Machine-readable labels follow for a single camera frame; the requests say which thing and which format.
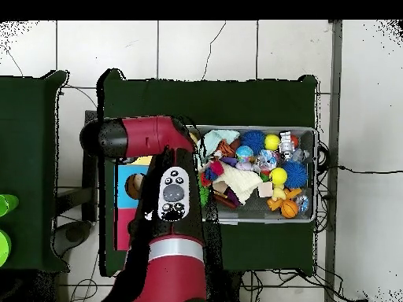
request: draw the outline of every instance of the dark green table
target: dark green table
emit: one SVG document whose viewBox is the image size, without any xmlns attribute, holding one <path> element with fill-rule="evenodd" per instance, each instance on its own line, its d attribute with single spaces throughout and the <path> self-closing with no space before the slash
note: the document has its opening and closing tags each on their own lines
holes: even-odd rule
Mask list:
<svg viewBox="0 0 403 302">
<path fill-rule="evenodd" d="M 104 116 L 189 116 L 196 124 L 315 127 L 313 76 L 298 81 L 179 82 L 125 80 L 112 70 L 104 82 Z M 113 249 L 113 165 L 105 164 L 106 272 L 121 270 L 126 252 Z M 312 274 L 313 223 L 223 225 L 227 270 L 300 268 Z"/>
<path fill-rule="evenodd" d="M 0 218 L 12 248 L 1 269 L 62 271 L 51 249 L 55 216 L 55 103 L 67 78 L 0 77 L 0 193 L 15 194 L 17 209 Z"/>
</svg>

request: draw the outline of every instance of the blue spiky ball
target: blue spiky ball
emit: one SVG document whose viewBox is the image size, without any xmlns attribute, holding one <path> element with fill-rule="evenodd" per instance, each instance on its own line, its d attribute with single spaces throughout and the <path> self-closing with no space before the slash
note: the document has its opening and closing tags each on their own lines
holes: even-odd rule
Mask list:
<svg viewBox="0 0 403 302">
<path fill-rule="evenodd" d="M 264 138 L 266 134 L 262 131 L 247 131 L 241 135 L 241 145 L 247 145 L 253 150 L 253 155 L 259 155 L 264 149 Z"/>
<path fill-rule="evenodd" d="M 284 186 L 287 188 L 297 189 L 306 184 L 308 172 L 304 164 L 295 161 L 287 161 L 281 168 L 287 172 L 287 180 L 284 183 Z"/>
</svg>

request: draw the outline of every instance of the plastic bin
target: plastic bin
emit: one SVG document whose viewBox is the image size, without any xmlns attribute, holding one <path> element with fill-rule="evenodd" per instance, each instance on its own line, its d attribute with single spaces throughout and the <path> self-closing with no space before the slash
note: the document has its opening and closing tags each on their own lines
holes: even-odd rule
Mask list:
<svg viewBox="0 0 403 302">
<path fill-rule="evenodd" d="M 254 190 L 246 204 L 236 209 L 228 208 L 221 203 L 217 203 L 218 218 L 220 223 L 237 224 L 243 223 L 309 223 L 316 218 L 316 165 L 318 150 L 318 133 L 311 127 L 255 127 L 255 126 L 213 126 L 197 125 L 201 135 L 211 130 L 235 130 L 244 133 L 251 130 L 260 130 L 265 134 L 279 134 L 281 131 L 290 131 L 298 137 L 298 147 L 309 152 L 309 158 L 304 161 L 307 164 L 309 173 L 308 182 L 303 188 L 309 198 L 309 209 L 304 213 L 298 213 L 293 219 L 284 218 L 279 210 L 270 211 L 267 205 L 268 198 L 259 198 L 257 189 Z M 198 132 L 190 127 L 189 131 Z M 205 219 L 205 209 L 203 209 L 203 219 Z"/>
</svg>

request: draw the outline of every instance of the white control panel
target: white control panel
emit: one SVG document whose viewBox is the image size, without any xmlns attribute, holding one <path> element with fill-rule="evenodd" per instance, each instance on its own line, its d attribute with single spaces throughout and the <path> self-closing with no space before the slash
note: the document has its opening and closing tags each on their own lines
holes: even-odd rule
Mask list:
<svg viewBox="0 0 403 302">
<path fill-rule="evenodd" d="M 161 178 L 158 217 L 165 221 L 177 221 L 188 213 L 189 175 L 181 167 L 171 167 Z"/>
</svg>

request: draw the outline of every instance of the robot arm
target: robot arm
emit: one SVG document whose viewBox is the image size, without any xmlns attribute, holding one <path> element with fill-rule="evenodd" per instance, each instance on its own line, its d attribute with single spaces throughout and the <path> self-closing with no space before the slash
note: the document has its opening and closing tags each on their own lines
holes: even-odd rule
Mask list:
<svg viewBox="0 0 403 302">
<path fill-rule="evenodd" d="M 125 268 L 105 302 L 205 300 L 202 214 L 186 127 L 167 116 L 106 119 L 85 126 L 80 141 L 109 159 L 154 155 L 129 225 Z"/>
</svg>

